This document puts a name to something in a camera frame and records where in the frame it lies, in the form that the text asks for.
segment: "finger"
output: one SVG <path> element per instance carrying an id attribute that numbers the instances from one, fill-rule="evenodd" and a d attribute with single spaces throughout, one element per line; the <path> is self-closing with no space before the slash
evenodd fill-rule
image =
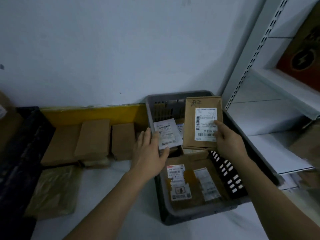
<path id="1" fill-rule="evenodd" d="M 218 126 L 218 131 L 222 134 L 222 135 L 228 135 L 232 132 L 232 130 L 229 129 L 228 126 L 226 126 L 224 123 L 215 120 L 214 123 Z"/>
<path id="2" fill-rule="evenodd" d="M 156 131 L 152 135 L 151 144 L 154 145 L 155 147 L 158 147 L 158 143 L 159 143 L 159 131 Z"/>
<path id="3" fill-rule="evenodd" d="M 160 160 L 165 163 L 166 160 L 168 159 L 169 157 L 169 153 L 170 153 L 170 148 L 169 147 L 166 147 L 164 150 L 163 150 L 163 153 L 160 157 Z"/>
<path id="4" fill-rule="evenodd" d="M 143 145 L 144 146 L 150 145 L 150 139 L 151 139 L 151 129 L 147 128 L 146 133 L 144 133 Z"/>
<path id="5" fill-rule="evenodd" d="M 144 131 L 142 131 L 138 137 L 138 141 L 137 141 L 138 148 L 142 146 L 143 138 L 144 138 Z"/>
<path id="6" fill-rule="evenodd" d="M 219 131 L 216 131 L 213 135 L 215 136 L 217 141 L 223 140 L 223 135 Z"/>

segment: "person's left hand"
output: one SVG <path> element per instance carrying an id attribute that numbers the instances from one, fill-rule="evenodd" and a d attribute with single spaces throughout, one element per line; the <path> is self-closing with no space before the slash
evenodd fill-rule
<path id="1" fill-rule="evenodd" d="M 157 176 L 169 156 L 170 149 L 164 149 L 161 157 L 158 152 L 159 132 L 156 131 L 151 139 L 151 129 L 141 132 L 133 149 L 130 171 L 137 171 L 145 181 Z"/>

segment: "person's right hand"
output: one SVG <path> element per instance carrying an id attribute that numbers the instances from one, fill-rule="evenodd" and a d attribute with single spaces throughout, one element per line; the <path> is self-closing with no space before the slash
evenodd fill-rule
<path id="1" fill-rule="evenodd" d="M 217 120 L 214 123 L 218 126 L 218 131 L 214 133 L 214 136 L 217 139 L 219 154 L 232 164 L 248 159 L 242 137 L 224 123 Z"/>

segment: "white wall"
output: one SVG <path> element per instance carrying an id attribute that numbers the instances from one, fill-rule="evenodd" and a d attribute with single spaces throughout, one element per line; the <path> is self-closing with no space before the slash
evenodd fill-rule
<path id="1" fill-rule="evenodd" d="M 222 94 L 264 0 L 0 0 L 0 90 L 17 106 Z"/>

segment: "plastic basket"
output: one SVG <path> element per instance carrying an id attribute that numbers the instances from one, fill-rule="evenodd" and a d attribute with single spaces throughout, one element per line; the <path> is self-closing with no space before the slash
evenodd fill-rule
<path id="1" fill-rule="evenodd" d="M 185 105 L 187 97 L 206 97 L 214 96 L 209 91 L 194 91 L 194 92 L 182 92 L 171 94 L 158 94 L 150 95 L 146 97 L 146 109 L 148 114 L 149 127 L 152 133 L 155 132 L 153 126 L 154 122 L 167 120 L 167 119 L 181 119 L 185 116 Z M 224 123 L 236 133 L 244 137 L 244 143 L 249 157 L 258 165 L 258 167 L 266 174 L 266 176 L 277 186 L 280 185 L 280 177 L 268 166 L 265 161 L 259 157 L 259 155 L 252 148 L 251 144 L 247 142 L 247 138 L 244 133 L 235 124 L 229 114 L 223 112 Z M 210 203 L 202 206 L 196 206 L 184 210 L 174 210 L 171 206 L 170 199 L 168 197 L 168 190 L 165 184 L 165 174 L 162 171 L 158 176 L 154 178 L 155 186 L 158 197 L 158 205 L 160 210 L 160 217 L 165 225 L 174 225 L 181 222 L 205 217 L 208 215 L 217 214 L 233 210 L 246 202 L 250 202 L 250 198 L 245 187 L 239 189 L 239 184 L 236 184 L 239 176 L 232 164 L 219 156 L 218 152 L 211 151 L 210 159 L 218 172 L 221 181 L 223 182 L 227 192 L 230 196 L 229 201 L 221 201 L 218 203 Z"/>

